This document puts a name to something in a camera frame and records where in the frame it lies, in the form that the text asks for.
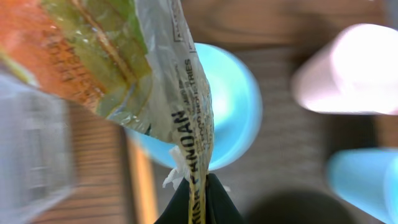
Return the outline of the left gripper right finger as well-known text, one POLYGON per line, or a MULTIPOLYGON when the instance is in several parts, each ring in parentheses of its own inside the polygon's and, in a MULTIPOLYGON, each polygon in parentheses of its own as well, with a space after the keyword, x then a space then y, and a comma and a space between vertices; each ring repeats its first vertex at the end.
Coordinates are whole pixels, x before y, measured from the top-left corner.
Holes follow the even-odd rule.
POLYGON ((244 219, 215 174, 206 177, 206 223, 244 224, 244 219))

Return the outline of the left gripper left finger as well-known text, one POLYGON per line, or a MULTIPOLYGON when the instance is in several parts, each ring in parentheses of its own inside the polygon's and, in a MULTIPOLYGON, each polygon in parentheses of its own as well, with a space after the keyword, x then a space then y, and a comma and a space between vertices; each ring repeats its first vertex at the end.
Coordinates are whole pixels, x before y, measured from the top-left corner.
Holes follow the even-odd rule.
POLYGON ((189 182, 183 179, 155 224, 188 224, 189 189, 189 182))

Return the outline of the small light blue bowl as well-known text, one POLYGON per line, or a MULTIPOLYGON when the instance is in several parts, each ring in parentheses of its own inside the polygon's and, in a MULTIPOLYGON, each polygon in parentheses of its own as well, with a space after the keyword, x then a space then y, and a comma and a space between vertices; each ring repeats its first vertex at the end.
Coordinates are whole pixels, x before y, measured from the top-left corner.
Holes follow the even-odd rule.
POLYGON ((231 52, 210 44, 195 48, 210 84, 215 140, 209 170, 239 159, 254 142, 262 122, 262 98, 257 80, 231 52))

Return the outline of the light blue plastic cup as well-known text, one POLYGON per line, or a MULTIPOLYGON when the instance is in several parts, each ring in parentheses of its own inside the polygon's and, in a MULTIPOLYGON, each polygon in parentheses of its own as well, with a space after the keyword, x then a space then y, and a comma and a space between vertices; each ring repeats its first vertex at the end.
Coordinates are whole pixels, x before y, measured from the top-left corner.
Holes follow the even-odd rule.
POLYGON ((327 164, 328 183, 340 198, 384 223, 397 223, 397 149, 348 149, 327 164))

